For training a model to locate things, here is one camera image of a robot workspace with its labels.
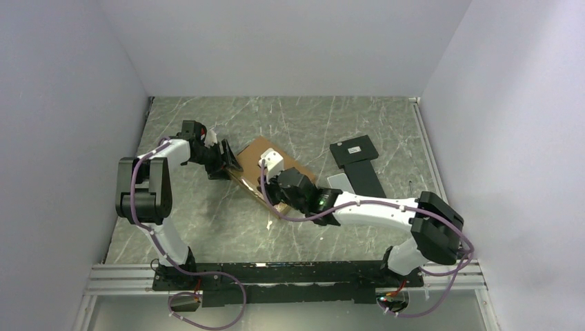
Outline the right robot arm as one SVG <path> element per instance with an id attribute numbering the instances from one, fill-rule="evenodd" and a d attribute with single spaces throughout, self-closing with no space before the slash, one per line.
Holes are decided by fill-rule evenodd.
<path id="1" fill-rule="evenodd" d="M 396 286 L 428 262 L 454 265 L 461 253 L 463 218 L 434 192 L 418 197 L 388 199 L 317 187 L 295 168 L 269 177 L 261 167 L 259 189 L 271 207 L 284 203 L 303 214 L 297 223 L 320 226 L 367 225 L 401 230 L 409 238 L 390 247 L 382 260 L 380 277 Z"/>

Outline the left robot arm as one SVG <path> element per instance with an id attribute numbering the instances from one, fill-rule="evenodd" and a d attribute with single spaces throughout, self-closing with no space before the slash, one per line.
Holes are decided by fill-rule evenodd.
<path id="1" fill-rule="evenodd" d="M 119 217 L 138 227 L 148 238 L 164 271 L 182 290 L 198 280 L 195 258 L 170 220 L 173 196 L 170 173 L 179 166 L 196 163 L 210 180 L 229 180 L 230 171 L 241 172 L 226 139 L 204 124 L 185 120 L 180 131 L 164 137 L 153 150 L 119 160 L 115 210 Z"/>

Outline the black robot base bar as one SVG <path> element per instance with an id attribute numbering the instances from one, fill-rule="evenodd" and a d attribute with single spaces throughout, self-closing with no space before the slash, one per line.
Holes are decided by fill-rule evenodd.
<path id="1" fill-rule="evenodd" d="M 272 263 L 197 263 L 192 276 L 173 267 L 155 268 L 155 292 L 198 290 L 205 308 L 246 301 L 302 303 L 352 301 L 373 304 L 386 290 L 420 288 L 419 269 L 394 275 L 380 261 L 318 261 Z"/>

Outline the brown cardboard express box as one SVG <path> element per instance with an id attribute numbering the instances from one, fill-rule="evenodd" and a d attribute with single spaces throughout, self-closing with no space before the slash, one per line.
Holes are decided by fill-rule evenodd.
<path id="1" fill-rule="evenodd" d="M 227 169 L 230 178 L 273 214 L 274 212 L 264 201 L 259 187 L 260 167 L 263 160 L 266 167 L 264 174 L 268 179 L 275 179 L 282 171 L 296 168 L 300 173 L 306 175 L 312 183 L 316 183 L 316 176 L 313 172 L 263 136 L 253 139 L 235 158 L 243 170 Z"/>

